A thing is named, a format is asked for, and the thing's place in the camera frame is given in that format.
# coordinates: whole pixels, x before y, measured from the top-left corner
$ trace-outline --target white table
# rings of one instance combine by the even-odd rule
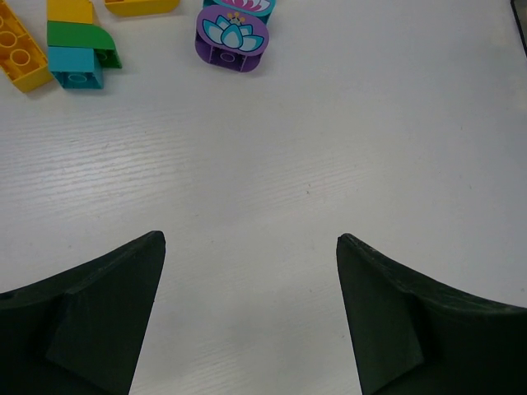
[[[45,2],[11,0],[45,44]],[[103,92],[0,78],[0,291],[163,230],[133,395],[360,393],[351,232],[527,306],[527,60],[508,0],[281,0],[255,72],[194,52],[199,1],[118,20]]]

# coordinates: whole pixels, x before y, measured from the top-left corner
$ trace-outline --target teal lego brick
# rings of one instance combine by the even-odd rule
[[[49,71],[64,89],[102,89],[105,85],[96,51],[48,47]]]

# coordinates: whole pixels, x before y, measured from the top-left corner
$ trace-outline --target toy block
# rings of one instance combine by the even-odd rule
[[[105,0],[108,11],[119,16],[141,16],[171,12],[180,0]]]
[[[48,0],[48,21],[99,25],[90,0]]]
[[[267,26],[256,16],[212,5],[198,15],[196,51],[210,64],[250,72],[269,42]]]
[[[203,8],[214,4],[256,16],[267,24],[274,6],[276,6],[276,0],[203,0]]]
[[[520,31],[521,43],[524,45],[527,54],[527,0],[512,0],[512,11]]]
[[[0,0],[0,67],[24,93],[53,80],[48,59],[3,0]]]
[[[102,89],[102,67],[94,49],[49,47],[49,70],[64,89]]]
[[[48,21],[48,46],[94,49],[103,68],[122,68],[114,39],[99,26]]]

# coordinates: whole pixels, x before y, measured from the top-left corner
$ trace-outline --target purple lego brick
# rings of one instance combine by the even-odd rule
[[[198,15],[196,51],[207,63],[250,72],[268,42],[267,26],[255,16],[222,6],[206,7]]]

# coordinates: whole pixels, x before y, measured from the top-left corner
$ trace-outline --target dark green foam pad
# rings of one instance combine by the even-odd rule
[[[364,395],[527,393],[527,309],[441,284],[352,235],[337,261]]]
[[[164,236],[151,232],[0,294],[2,394],[128,394],[164,259]]]
[[[511,5],[520,32],[521,43],[527,54],[527,0],[511,0]]]

